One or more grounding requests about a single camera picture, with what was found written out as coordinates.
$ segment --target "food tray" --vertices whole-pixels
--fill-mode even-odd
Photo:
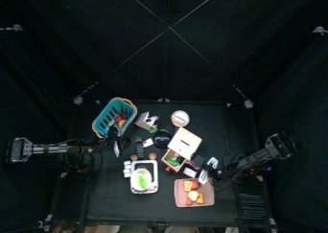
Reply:
[[[205,196],[205,203],[198,204],[193,203],[193,205],[186,205],[186,199],[189,196],[189,192],[185,191],[185,181],[197,181],[197,178],[187,179],[177,179],[174,181],[174,196],[175,196],[175,204],[177,207],[198,207],[198,206],[211,206],[214,205],[214,189],[210,182],[199,185],[199,188],[195,190]]]

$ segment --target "small object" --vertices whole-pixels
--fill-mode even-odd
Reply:
[[[185,168],[183,174],[187,175],[189,177],[195,177],[197,172],[190,168]]]
[[[131,155],[130,159],[131,159],[132,161],[136,161],[136,160],[138,160],[138,156],[134,154],[134,155]]]
[[[138,159],[143,159],[144,153],[143,153],[143,146],[142,146],[142,138],[136,137],[135,138],[135,143],[136,143],[136,155]]]
[[[160,129],[155,133],[154,138],[152,138],[152,142],[159,149],[167,148],[170,140],[171,140],[171,136],[164,129]]]
[[[190,198],[187,198],[187,199],[186,199],[186,205],[190,206],[190,205],[193,205],[193,203],[194,203],[193,200],[191,200]]]
[[[211,157],[207,161],[207,166],[210,166],[213,169],[218,168],[219,161],[215,157]]]
[[[156,154],[155,154],[154,152],[151,152],[151,153],[148,154],[148,159],[150,159],[150,160],[155,160],[155,159],[156,159]]]
[[[131,186],[138,191],[144,191],[151,183],[151,174],[144,168],[138,168],[132,172]]]
[[[155,122],[158,121],[159,117],[155,116],[150,111],[144,112],[144,113],[140,113],[138,115],[138,118],[135,120],[135,124],[146,129],[146,130],[150,130],[154,125],[155,125]]]
[[[185,188],[185,191],[190,191],[191,190],[191,187],[193,187],[193,182],[191,181],[189,181],[189,180],[186,180],[185,182],[183,182],[183,188]]]
[[[201,170],[198,181],[201,184],[205,184],[209,181],[209,174],[205,170]]]
[[[146,139],[146,140],[142,142],[142,147],[143,147],[143,148],[147,148],[147,147],[150,147],[150,146],[152,146],[152,145],[154,145],[152,138],[148,138],[148,139]]]
[[[191,199],[191,201],[195,201],[198,198],[198,192],[197,191],[190,191],[189,192],[189,198]]]
[[[124,127],[124,125],[127,124],[127,120],[120,120],[119,123],[118,123],[118,131],[122,130],[122,128]]]
[[[203,162],[205,162],[205,158],[202,156],[197,155],[195,158],[193,159],[191,165],[198,170],[199,167],[202,166]]]
[[[199,188],[199,183],[197,181],[193,181],[191,190],[197,190],[198,188]]]
[[[119,123],[122,120],[124,120],[123,119],[123,117],[120,116],[120,115],[116,115],[115,117],[114,117],[114,120],[115,120],[115,123]]]
[[[120,117],[122,117],[124,120],[127,120],[127,119],[128,119],[127,113],[122,112],[122,113],[120,113]]]
[[[205,204],[205,196],[203,196],[203,193],[199,193],[198,194],[198,198],[197,198],[195,202],[198,204]]]
[[[171,124],[175,127],[185,127],[189,124],[189,122],[190,122],[190,116],[189,116],[189,114],[185,111],[177,110],[171,114],[170,120],[171,120]]]
[[[172,167],[178,167],[179,166],[179,162],[177,160],[172,159],[166,159],[164,160]]]

